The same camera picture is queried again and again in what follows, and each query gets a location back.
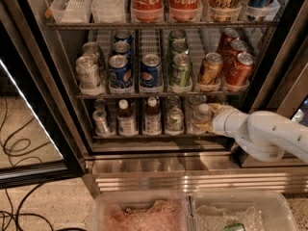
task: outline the pepsi can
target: pepsi can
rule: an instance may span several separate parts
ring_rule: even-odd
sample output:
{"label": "pepsi can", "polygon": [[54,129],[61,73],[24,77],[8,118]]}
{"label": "pepsi can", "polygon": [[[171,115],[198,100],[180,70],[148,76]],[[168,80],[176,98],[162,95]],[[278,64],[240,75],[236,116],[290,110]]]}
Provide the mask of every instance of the pepsi can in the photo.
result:
{"label": "pepsi can", "polygon": [[119,41],[114,44],[114,52],[113,55],[122,55],[129,60],[132,58],[133,51],[131,49],[131,45],[125,41]]}
{"label": "pepsi can", "polygon": [[125,41],[125,42],[128,42],[130,45],[132,45],[134,38],[128,30],[121,29],[121,30],[115,31],[115,35],[114,35],[114,43],[119,42],[119,41]]}
{"label": "pepsi can", "polygon": [[141,61],[141,86],[157,88],[162,85],[163,71],[161,58],[155,54],[147,54]]}
{"label": "pepsi can", "polygon": [[111,86],[116,89],[127,89],[133,86],[132,66],[126,57],[115,55],[109,59]]}

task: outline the clear plastic container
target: clear plastic container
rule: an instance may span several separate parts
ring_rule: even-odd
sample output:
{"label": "clear plastic container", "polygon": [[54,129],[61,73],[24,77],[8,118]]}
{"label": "clear plastic container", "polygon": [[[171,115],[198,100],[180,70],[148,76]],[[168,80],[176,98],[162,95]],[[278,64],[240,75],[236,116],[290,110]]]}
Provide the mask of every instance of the clear plastic container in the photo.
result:
{"label": "clear plastic container", "polygon": [[243,4],[240,19],[247,20],[273,20],[280,9],[280,4],[277,0],[274,0],[268,7],[259,9],[249,7],[247,4]]}
{"label": "clear plastic container", "polygon": [[169,22],[198,22],[201,19],[203,5],[201,0],[198,0],[197,8],[195,10],[177,10],[169,6],[168,21]]}
{"label": "clear plastic container", "polygon": [[202,85],[202,84],[196,84],[195,91],[217,91],[219,90],[219,87],[221,85],[221,80],[217,79],[217,82],[214,85]]}
{"label": "clear plastic container", "polygon": [[223,191],[192,195],[196,231],[217,231],[242,223],[246,230],[297,231],[292,211],[279,192]]}
{"label": "clear plastic container", "polygon": [[[173,208],[165,208],[165,201]],[[138,215],[142,222],[132,217],[134,214]],[[139,229],[137,226],[134,229],[129,225],[122,229],[119,227],[123,222],[127,223],[129,218],[135,220],[134,223]],[[90,231],[128,230],[130,227],[132,230],[162,231],[166,230],[165,224],[175,226],[172,230],[193,230],[189,201],[183,192],[104,192],[95,199]]]}
{"label": "clear plastic container", "polygon": [[88,23],[92,0],[54,0],[50,10],[57,23]]}

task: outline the plastic bin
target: plastic bin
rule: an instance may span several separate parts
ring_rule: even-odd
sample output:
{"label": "plastic bin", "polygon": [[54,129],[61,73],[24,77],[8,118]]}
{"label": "plastic bin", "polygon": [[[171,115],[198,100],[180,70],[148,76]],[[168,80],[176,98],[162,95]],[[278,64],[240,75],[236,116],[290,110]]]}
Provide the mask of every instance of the plastic bin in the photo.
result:
{"label": "plastic bin", "polygon": [[92,0],[54,0],[50,10],[57,23],[88,23]]}
{"label": "plastic bin", "polygon": [[242,223],[246,230],[296,231],[291,209],[279,192],[199,192],[192,196],[197,231],[221,231]]}
{"label": "plastic bin", "polygon": [[169,22],[198,22],[201,19],[203,5],[201,0],[198,0],[197,8],[195,10],[177,10],[169,6],[168,21]]}
{"label": "plastic bin", "polygon": [[[168,200],[172,202],[171,215],[164,215],[165,209],[159,208],[160,203],[157,200]],[[138,215],[142,218],[141,224],[136,220],[138,227],[141,229],[130,229],[129,225],[125,225],[122,229],[119,228],[121,223],[127,221],[129,214],[124,215],[125,211],[143,210]],[[166,230],[162,228],[164,223],[174,224],[177,226],[177,231],[193,230],[191,226],[191,217],[189,212],[189,201],[183,192],[176,191],[137,191],[137,192],[106,192],[99,195],[95,199],[95,204],[92,213],[92,224],[90,231],[110,231],[110,230]]]}

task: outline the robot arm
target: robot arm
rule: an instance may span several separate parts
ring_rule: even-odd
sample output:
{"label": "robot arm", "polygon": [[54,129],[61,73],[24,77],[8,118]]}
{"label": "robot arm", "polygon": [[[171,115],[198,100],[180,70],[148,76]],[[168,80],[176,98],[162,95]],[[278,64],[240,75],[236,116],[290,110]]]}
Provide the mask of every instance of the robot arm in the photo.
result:
{"label": "robot arm", "polygon": [[213,118],[214,133],[234,138],[252,157],[275,162],[284,151],[308,163],[308,127],[272,112],[251,115],[226,106]]}

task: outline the green can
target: green can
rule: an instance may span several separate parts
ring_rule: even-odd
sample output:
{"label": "green can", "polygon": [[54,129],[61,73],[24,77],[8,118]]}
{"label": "green can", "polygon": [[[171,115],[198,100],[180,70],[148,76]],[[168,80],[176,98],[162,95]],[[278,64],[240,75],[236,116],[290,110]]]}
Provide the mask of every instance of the green can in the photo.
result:
{"label": "green can", "polygon": [[184,88],[190,81],[192,61],[189,55],[182,53],[175,55],[169,75],[169,85]]}

